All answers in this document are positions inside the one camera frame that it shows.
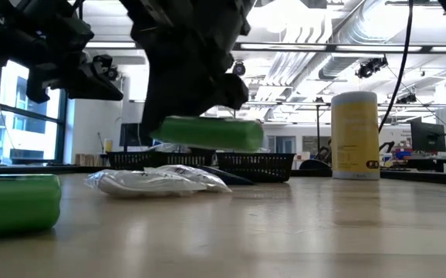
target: green foam block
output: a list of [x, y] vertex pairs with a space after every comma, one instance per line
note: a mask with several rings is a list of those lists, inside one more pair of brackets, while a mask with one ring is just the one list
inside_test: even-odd
[[52, 228], [60, 198], [55, 175], [0, 175], [0, 236]]
[[255, 151], [264, 131], [258, 121], [204, 117], [168, 117], [151, 137], [189, 147]]

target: container lid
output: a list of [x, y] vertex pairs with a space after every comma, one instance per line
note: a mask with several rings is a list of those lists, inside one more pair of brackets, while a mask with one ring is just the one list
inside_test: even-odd
[[377, 95], [373, 92], [357, 91], [341, 93], [331, 99], [331, 105], [340, 105], [347, 103], [375, 103], [377, 104]]

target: wooden table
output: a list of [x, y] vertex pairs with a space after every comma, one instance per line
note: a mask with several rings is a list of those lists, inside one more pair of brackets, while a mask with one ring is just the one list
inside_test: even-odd
[[54, 230], [0, 239], [0, 277], [446, 277], [446, 186], [293, 178], [122, 200], [64, 175]]

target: security camera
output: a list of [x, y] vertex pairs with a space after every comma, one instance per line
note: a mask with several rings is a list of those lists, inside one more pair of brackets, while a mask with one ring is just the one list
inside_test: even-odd
[[111, 66], [106, 72], [106, 78], [108, 78], [109, 81], [116, 81], [119, 78], [119, 73], [117, 66]]
[[235, 65], [233, 66], [233, 73], [238, 76], [245, 75], [245, 66], [242, 61], [235, 62]]

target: label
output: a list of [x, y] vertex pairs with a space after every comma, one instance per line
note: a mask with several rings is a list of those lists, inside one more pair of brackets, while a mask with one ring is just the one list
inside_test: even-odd
[[333, 171], [379, 172], [375, 103], [345, 103], [332, 111]]

